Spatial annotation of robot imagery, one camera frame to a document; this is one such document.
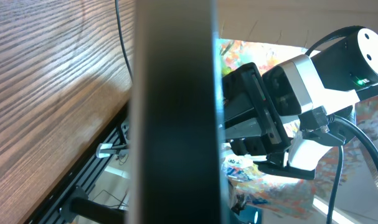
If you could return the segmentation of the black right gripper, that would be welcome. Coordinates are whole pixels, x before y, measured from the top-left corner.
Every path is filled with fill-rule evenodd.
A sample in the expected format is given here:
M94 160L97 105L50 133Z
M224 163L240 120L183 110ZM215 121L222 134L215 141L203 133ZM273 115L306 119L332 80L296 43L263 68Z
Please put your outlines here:
M266 156L291 145L254 63L222 78L225 138L239 156Z

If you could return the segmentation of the turquoise screen smartphone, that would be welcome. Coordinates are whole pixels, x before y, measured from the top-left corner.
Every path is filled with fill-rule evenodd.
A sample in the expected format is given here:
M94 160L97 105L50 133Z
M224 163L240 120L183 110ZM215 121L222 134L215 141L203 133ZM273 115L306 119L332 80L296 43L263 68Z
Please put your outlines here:
M130 223L227 223L215 1L135 6Z

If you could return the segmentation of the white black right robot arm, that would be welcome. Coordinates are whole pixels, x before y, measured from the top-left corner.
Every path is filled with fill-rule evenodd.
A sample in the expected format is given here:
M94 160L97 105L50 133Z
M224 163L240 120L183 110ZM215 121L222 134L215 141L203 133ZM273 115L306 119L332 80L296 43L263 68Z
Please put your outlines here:
M260 73L253 63L222 79L226 141L259 171L312 180L319 160L353 138L356 103L378 95L378 34L338 29L305 53Z

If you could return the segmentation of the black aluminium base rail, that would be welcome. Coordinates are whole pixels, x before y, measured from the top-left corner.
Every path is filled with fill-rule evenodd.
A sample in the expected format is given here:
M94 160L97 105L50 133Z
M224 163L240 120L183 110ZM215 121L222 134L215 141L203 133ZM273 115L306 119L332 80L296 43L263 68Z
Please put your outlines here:
M116 116L105 126L103 131L91 142L86 151L79 157L59 183L45 197L41 204L24 221L25 224L66 223L60 214L60 208L68 195L79 186L86 193L93 188L95 182L110 163L110 158L99 159L95 151L101 143L119 141L118 126L128 116L128 105L124 105Z

